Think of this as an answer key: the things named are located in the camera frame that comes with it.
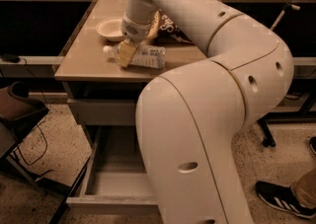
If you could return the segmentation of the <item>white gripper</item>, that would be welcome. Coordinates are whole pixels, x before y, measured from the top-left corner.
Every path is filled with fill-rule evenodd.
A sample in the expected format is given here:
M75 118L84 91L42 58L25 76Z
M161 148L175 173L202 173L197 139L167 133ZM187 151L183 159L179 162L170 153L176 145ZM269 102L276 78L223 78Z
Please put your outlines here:
M127 14L122 17L121 32L126 39L119 44L118 65L126 68L136 51L134 43L140 43L148 37L151 24L138 24Z

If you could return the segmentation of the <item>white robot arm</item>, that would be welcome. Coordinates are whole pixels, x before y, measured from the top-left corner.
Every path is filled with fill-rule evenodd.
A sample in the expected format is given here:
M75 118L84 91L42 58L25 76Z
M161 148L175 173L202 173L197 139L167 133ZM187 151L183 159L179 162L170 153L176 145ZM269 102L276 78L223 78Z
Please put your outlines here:
M203 60L154 78L139 96L136 132L164 224L253 224L231 150L244 126L287 93L286 43L217 0L127 0L134 27L163 10Z

